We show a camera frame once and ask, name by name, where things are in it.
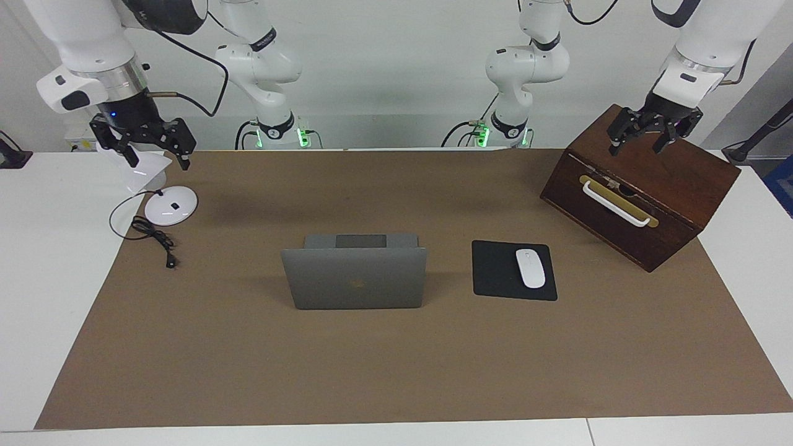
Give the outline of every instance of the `dark brown wooden box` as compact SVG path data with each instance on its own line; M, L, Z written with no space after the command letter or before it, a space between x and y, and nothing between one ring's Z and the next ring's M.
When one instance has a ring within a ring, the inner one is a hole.
M702 232L740 171L685 140L656 155L656 133L612 156L606 128L620 109L611 106L567 147L541 198L652 271Z

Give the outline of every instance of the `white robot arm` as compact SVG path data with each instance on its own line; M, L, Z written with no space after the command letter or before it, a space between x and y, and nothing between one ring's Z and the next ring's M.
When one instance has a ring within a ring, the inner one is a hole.
M281 83L297 81L302 64L270 23L259 0L220 0L228 28L246 44L221 45L215 59L226 66L229 80L256 107L259 139L264 148L300 148L302 132L286 102Z
M785 0L683 0L674 13L653 12L680 37L639 111L622 110L608 129L611 154L648 131L661 132L653 149L660 152L685 138L702 117L698 105L738 63Z
M58 113L98 106L100 114L90 123L98 143L132 167L138 158L130 144L147 143L173 152L186 170L196 141L184 120L165 122L159 116L135 49L124 36L122 15L132 13L138 26L190 34L204 22L206 0L170 0L167 8L156 0L25 4L63 61L36 85L44 101Z
M520 28L528 45L500 48L490 54L486 72L498 87L495 108L487 124L488 146L516 146L526 132L533 102L527 85L561 79L570 55L561 44L559 25L565 15L562 0L521 0Z

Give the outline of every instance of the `gray laptop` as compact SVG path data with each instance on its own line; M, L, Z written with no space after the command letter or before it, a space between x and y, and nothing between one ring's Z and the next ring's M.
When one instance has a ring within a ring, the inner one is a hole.
M281 259L301 310L421 306L427 250L416 234L312 234Z

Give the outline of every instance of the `drawer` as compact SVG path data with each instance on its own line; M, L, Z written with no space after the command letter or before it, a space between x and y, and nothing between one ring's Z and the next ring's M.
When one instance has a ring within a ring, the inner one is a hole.
M541 197L647 271L699 233L569 152L560 159Z

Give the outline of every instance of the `table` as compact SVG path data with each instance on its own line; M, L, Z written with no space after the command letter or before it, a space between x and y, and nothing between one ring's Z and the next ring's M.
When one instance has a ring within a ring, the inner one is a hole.
M6 253L0 271L13 271L0 282L8 296L0 301L3 431L34 425L121 244L107 231L106 215L126 196L114 167L93 153L37 154L26 169L8 173L0 175ZM134 209L122 210L119 221L128 221ZM736 236L739 229L744 236ZM793 246L793 221L747 168L700 240L791 392L793 349L787 342L793 335L793 277L785 248ZM763 444L786 444L793 436L793 415L3 433L0 444L98 444L109 439L136 444L176 439L368 444L373 438L394 444L436 444L447 438L455 444L592 444L594 438L602 446L667 444L670 431L676 431L676 444L745 444L760 438Z

